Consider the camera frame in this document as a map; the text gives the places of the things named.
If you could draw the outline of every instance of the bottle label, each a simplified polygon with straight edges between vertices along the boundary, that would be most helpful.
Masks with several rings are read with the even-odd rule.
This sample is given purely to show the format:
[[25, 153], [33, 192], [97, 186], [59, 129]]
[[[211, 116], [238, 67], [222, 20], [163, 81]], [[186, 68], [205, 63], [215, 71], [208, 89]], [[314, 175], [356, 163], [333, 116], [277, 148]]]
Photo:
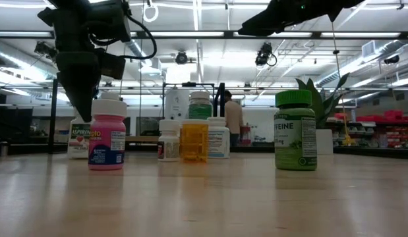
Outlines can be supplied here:
[[125, 131], [92, 128], [90, 134], [90, 165], [120, 165], [125, 162]]
[[275, 115], [276, 164], [288, 167], [316, 165], [316, 121], [311, 116]]
[[158, 159], [178, 159], [178, 142], [158, 142]]
[[88, 152], [88, 144], [90, 140], [89, 124], [73, 124], [71, 128], [71, 136], [69, 138], [69, 149], [73, 153]]
[[208, 132], [208, 156], [224, 158], [229, 155], [230, 133], [226, 131]]
[[189, 105], [189, 119], [208, 119], [212, 116], [212, 106], [204, 104]]

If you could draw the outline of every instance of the black pole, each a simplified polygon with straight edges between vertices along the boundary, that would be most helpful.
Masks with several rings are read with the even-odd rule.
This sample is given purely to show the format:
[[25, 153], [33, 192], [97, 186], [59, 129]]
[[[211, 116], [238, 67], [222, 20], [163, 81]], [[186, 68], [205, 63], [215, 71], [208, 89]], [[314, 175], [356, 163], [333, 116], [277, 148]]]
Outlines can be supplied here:
[[219, 116], [224, 117], [224, 105], [225, 105], [225, 101], [224, 101], [225, 84], [224, 83], [219, 84], [218, 91], [219, 91], [219, 96], [220, 96], [220, 99], [219, 99], [219, 103], [220, 103], [220, 105], [219, 105]]
[[50, 129], [48, 133], [48, 153], [53, 154], [54, 152], [54, 130], [56, 125], [56, 108], [57, 108], [57, 87], [59, 86], [59, 81], [57, 79], [53, 80], [53, 93], [51, 98], [51, 114], [50, 114]]
[[164, 117], [164, 98], [165, 97], [165, 82], [163, 82], [163, 119], [165, 118]]

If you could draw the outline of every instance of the pink bottle label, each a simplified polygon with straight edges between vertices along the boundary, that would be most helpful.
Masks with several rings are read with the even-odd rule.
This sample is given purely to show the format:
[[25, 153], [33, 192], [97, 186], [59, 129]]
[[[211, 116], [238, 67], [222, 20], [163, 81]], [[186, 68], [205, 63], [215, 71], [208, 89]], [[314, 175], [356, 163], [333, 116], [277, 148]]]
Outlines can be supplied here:
[[91, 126], [89, 165], [120, 165], [125, 162], [126, 131]]

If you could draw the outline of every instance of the green plant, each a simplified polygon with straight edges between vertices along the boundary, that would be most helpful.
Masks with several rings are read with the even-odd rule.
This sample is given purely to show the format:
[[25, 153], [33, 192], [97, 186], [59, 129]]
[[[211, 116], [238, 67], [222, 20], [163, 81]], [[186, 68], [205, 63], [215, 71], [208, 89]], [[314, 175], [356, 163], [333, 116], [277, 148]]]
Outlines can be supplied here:
[[343, 95], [338, 95], [337, 91], [340, 89], [340, 87], [342, 87], [342, 85], [344, 85], [344, 83], [346, 83], [347, 77], [349, 77], [349, 73], [340, 78], [337, 87], [328, 98], [325, 96], [324, 89], [319, 92], [318, 89], [315, 88], [312, 79], [309, 79], [308, 83], [305, 84], [302, 80], [296, 78], [300, 90], [308, 90], [312, 93], [312, 106], [310, 108], [315, 112], [316, 129], [324, 128], [325, 122], [327, 121], [329, 115], [338, 105], [339, 100]]

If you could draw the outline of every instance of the pink pill bottle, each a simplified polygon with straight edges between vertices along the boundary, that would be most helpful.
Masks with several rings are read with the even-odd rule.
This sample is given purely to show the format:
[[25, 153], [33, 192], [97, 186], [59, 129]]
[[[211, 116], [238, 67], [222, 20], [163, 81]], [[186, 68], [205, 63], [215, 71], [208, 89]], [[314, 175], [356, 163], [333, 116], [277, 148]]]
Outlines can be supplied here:
[[92, 102], [88, 167], [95, 171], [123, 168], [125, 162], [127, 105], [115, 93], [102, 93]]

